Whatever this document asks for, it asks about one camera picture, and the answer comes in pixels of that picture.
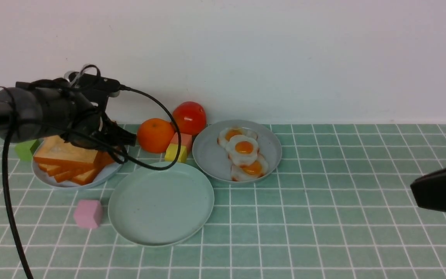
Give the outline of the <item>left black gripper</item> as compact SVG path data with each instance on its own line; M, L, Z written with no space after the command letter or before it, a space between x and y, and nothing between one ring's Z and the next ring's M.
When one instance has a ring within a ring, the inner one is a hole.
M75 105L68 125L71 132L65 132L61 138L86 150L108 151L116 148L124 151L127 146L136 145L135 134L121 128L106 114L109 98L118 93L106 89L71 93L70 100Z

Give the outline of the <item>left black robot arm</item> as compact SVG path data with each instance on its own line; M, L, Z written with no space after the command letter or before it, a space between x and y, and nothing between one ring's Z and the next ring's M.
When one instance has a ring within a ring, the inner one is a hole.
M71 92L49 87L0 89L0 137L15 128L11 143L59 136L78 148L135 145L136 136L106 115L107 97L90 90Z

